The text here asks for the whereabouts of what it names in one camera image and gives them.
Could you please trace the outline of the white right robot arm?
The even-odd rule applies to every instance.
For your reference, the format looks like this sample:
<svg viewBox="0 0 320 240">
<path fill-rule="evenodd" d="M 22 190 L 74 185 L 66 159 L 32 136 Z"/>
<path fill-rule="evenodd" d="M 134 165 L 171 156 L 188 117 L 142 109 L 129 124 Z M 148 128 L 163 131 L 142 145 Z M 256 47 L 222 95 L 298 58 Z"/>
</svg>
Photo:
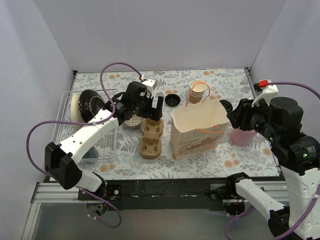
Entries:
<svg viewBox="0 0 320 240">
<path fill-rule="evenodd" d="M 227 178 L 232 199 L 247 200 L 267 220 L 277 240 L 317 240 L 320 237 L 320 144 L 301 132 L 303 109 L 288 97 L 242 99 L 227 114 L 234 129 L 254 130 L 269 141 L 285 177 L 288 205 L 274 200 L 245 173 Z"/>
</svg>

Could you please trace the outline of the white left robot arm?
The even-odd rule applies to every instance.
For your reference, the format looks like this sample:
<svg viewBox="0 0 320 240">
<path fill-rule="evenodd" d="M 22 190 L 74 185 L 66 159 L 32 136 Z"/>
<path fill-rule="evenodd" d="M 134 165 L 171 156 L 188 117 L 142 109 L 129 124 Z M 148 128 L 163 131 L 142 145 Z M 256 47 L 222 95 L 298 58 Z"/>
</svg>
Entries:
<svg viewBox="0 0 320 240">
<path fill-rule="evenodd" d="M 156 81 L 144 79 L 129 83 L 126 91 L 114 95 L 81 129 L 69 138 L 45 147 L 44 168 L 65 190 L 86 189 L 95 200 L 106 196 L 107 182 L 98 174 L 79 168 L 85 153 L 106 134 L 133 115 L 158 121 L 162 117 L 163 97 L 153 107 Z"/>
</svg>

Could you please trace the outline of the brown cardboard cup carrier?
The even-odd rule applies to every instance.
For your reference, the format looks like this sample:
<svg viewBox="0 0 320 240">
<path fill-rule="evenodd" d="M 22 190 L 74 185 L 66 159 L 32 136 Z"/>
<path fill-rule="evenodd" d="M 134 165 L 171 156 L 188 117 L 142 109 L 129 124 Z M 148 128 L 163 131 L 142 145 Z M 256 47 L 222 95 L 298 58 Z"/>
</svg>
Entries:
<svg viewBox="0 0 320 240">
<path fill-rule="evenodd" d="M 162 152 L 161 136 L 164 130 L 164 120 L 144 119 L 142 122 L 143 137 L 140 139 L 139 153 L 144 159 L 153 160 Z"/>
</svg>

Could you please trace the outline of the beige paper takeout bag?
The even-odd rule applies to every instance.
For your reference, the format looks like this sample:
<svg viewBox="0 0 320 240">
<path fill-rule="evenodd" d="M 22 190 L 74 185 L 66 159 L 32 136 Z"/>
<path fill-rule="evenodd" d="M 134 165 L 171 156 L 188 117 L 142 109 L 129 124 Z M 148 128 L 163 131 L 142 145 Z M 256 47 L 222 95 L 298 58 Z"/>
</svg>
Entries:
<svg viewBox="0 0 320 240">
<path fill-rule="evenodd" d="M 230 124 L 218 99 L 189 104 L 191 96 L 172 112 L 170 142 L 177 160 L 215 150 Z"/>
</svg>

